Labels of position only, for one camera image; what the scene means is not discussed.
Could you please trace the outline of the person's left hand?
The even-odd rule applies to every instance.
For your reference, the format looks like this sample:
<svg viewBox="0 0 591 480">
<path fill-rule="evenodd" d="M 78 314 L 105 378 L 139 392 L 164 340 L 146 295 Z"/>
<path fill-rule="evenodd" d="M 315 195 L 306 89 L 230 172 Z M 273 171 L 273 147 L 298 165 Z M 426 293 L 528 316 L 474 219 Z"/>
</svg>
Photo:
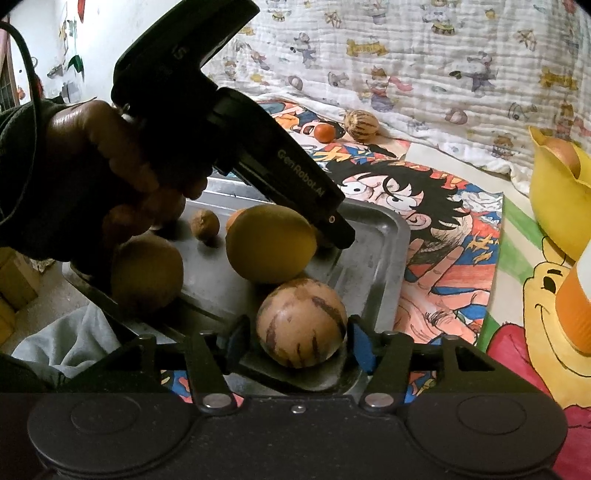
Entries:
<svg viewBox="0 0 591 480">
<path fill-rule="evenodd" d="M 47 126 L 52 169 L 90 196 L 92 206 L 77 228 L 108 244 L 140 235 L 174 211 L 181 198 L 204 192 L 211 167 L 153 170 L 131 123 L 101 100 L 68 107 Z"/>
</svg>

